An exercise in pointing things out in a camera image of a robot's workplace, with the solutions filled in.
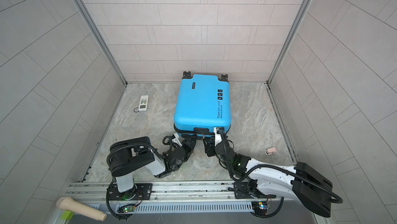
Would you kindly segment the blue suitcase black lining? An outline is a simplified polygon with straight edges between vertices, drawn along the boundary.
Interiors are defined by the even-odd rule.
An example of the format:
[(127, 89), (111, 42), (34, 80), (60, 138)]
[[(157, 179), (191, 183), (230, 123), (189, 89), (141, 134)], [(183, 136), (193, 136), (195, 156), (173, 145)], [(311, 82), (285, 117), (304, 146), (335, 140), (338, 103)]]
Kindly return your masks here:
[(231, 100), (228, 75), (183, 72), (174, 114), (174, 129), (181, 135), (214, 136), (221, 127), (231, 126)]

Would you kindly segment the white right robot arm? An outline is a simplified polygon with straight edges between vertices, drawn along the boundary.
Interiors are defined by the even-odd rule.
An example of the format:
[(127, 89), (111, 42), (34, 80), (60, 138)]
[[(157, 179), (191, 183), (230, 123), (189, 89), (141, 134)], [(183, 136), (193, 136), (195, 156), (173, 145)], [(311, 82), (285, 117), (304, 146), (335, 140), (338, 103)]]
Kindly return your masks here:
[(229, 176), (236, 183), (245, 181), (242, 194), (253, 198), (299, 200), (312, 213), (329, 218), (331, 205), (343, 200), (333, 193), (333, 184), (306, 163), (294, 166), (278, 166), (260, 162), (236, 153), (223, 128), (216, 127), (211, 137), (203, 137), (205, 152), (216, 156)]

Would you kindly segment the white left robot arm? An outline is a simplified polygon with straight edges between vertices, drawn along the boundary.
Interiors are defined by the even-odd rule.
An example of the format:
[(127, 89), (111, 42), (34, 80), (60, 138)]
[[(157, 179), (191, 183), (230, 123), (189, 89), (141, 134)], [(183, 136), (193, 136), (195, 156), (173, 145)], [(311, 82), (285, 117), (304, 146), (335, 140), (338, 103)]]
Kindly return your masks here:
[(133, 172), (145, 167), (154, 177), (163, 178), (178, 171), (193, 153), (197, 135), (186, 136), (180, 140), (175, 133), (163, 138), (162, 144), (168, 150), (159, 154), (149, 137), (140, 137), (117, 142), (110, 147), (106, 163), (120, 193), (136, 189)]

